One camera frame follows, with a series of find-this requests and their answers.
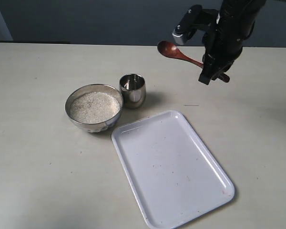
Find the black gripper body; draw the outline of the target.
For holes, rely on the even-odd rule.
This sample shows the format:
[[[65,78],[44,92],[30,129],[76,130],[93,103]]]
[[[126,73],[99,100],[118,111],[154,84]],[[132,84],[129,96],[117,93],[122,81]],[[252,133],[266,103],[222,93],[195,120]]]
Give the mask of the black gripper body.
[[[202,43],[204,72],[226,72],[243,49],[243,28],[239,22],[209,22]]]

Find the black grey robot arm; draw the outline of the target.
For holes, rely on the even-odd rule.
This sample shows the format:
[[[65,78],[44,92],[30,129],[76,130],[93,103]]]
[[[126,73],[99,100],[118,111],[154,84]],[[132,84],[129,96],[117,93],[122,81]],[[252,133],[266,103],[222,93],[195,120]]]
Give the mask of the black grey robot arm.
[[[265,0],[224,0],[210,29],[204,34],[203,69],[198,81],[208,85],[229,70],[254,29]]]

